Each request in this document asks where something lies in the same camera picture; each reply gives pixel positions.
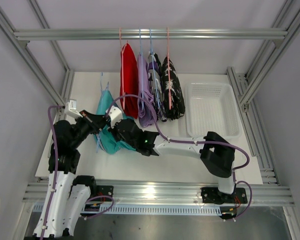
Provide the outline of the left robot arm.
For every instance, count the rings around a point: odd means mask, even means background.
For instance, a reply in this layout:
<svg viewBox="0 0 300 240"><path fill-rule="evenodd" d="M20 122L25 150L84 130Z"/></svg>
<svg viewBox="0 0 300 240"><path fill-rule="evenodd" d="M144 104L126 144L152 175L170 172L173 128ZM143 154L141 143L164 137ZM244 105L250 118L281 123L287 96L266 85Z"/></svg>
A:
<svg viewBox="0 0 300 240"><path fill-rule="evenodd" d="M104 115L82 110L75 123L51 123L53 143L48 160L48 189L43 209L31 240L71 240L83 206L97 197L91 175L77 175L81 154L78 147L89 136L98 134L108 123Z"/></svg>

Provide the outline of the red trousers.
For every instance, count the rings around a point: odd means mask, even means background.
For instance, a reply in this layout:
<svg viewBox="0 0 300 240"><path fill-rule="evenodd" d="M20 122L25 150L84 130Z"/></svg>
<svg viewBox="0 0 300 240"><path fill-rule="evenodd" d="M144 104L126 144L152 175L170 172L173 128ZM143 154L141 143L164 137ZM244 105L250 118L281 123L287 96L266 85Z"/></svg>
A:
<svg viewBox="0 0 300 240"><path fill-rule="evenodd" d="M124 51L124 91L125 95L138 95L138 67L133 49L129 43L126 43ZM126 116L134 119L138 118L138 99L136 97L124 97L120 99L121 107Z"/></svg>

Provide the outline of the teal trousers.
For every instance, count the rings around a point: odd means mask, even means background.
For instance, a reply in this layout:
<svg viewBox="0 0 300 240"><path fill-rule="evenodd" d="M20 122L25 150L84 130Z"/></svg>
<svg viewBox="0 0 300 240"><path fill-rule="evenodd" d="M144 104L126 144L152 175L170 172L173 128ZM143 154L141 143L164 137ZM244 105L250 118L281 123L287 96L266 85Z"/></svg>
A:
<svg viewBox="0 0 300 240"><path fill-rule="evenodd" d="M111 103L114 101L112 94L108 89L105 89L101 93L99 103L96 109L97 115L104 115L106 110L110 107ZM97 147L101 147L106 153L113 155L121 149L126 149L130 151L136 151L135 148L125 143L124 141L116 141L113 135L105 127L102 132L100 132L97 137L95 137Z"/></svg>

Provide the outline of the white plastic mesh basket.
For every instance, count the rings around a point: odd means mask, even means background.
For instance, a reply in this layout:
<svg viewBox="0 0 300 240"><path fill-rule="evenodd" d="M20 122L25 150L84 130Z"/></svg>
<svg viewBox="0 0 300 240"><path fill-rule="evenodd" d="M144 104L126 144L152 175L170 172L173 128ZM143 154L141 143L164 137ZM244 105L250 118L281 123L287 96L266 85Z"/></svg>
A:
<svg viewBox="0 0 300 240"><path fill-rule="evenodd" d="M186 130L191 137L216 132L225 140L242 135L232 87L220 82L191 82L185 87Z"/></svg>

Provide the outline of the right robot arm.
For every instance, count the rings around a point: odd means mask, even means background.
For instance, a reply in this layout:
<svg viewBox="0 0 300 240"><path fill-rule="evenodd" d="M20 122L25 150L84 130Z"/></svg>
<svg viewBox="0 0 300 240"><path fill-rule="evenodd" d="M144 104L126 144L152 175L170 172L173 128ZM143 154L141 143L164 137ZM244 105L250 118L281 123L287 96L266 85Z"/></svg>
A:
<svg viewBox="0 0 300 240"><path fill-rule="evenodd" d="M108 128L116 141L123 141L143 156L174 155L202 161L210 174L217 177L218 198L230 202L235 196L233 163L235 149L215 132L209 131L200 138L171 139L159 132L142 130L132 119L111 121Z"/></svg>

